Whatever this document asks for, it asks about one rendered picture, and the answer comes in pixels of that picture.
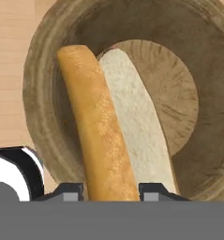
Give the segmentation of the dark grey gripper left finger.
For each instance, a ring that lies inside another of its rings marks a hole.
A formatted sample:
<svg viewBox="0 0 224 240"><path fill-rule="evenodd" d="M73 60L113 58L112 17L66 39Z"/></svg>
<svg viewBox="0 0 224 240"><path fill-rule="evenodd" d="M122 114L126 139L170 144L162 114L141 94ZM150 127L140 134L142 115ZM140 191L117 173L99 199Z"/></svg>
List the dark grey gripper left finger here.
<svg viewBox="0 0 224 240"><path fill-rule="evenodd" d="M83 183L62 183L54 192L38 197L36 201L44 202L51 199L57 199L62 202L82 202Z"/></svg>

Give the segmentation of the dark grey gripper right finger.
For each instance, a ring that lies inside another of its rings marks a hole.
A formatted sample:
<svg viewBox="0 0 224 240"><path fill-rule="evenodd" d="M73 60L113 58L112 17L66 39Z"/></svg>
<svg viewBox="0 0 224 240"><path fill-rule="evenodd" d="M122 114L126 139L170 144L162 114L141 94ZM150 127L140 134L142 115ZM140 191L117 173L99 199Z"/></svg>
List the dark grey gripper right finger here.
<svg viewBox="0 0 224 240"><path fill-rule="evenodd" d="M175 193L169 192L161 183L139 183L142 202L187 201Z"/></svg>

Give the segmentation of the black and white plate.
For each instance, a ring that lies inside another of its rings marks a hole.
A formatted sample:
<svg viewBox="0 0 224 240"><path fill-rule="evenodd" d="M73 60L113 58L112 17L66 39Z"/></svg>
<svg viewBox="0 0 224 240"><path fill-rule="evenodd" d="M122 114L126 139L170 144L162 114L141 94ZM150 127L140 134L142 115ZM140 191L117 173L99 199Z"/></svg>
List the black and white plate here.
<svg viewBox="0 0 224 240"><path fill-rule="evenodd" d="M27 146L0 148L0 183L12 187L20 202L44 195L43 162Z"/></svg>

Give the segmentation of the golden hot dog bun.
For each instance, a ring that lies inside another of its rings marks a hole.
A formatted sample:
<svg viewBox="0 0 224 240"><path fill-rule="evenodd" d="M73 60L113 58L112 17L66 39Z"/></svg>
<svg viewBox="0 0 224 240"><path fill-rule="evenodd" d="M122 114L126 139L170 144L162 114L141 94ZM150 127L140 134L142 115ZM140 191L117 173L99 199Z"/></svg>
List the golden hot dog bun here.
<svg viewBox="0 0 224 240"><path fill-rule="evenodd" d="M178 191L153 100L127 54L61 48L59 67L82 145L91 201L137 201L141 183Z"/></svg>

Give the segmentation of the brown wooden bowl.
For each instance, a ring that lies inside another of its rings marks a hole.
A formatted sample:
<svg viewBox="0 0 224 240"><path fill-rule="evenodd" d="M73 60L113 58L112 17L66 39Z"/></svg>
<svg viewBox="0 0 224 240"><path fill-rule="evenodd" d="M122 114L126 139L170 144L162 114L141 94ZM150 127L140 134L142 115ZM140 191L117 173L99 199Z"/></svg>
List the brown wooden bowl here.
<svg viewBox="0 0 224 240"><path fill-rule="evenodd" d="M24 64L26 123L54 180L81 182L82 154L56 60L69 44L126 51L157 107L182 196L224 200L224 6L219 0L56 0Z"/></svg>

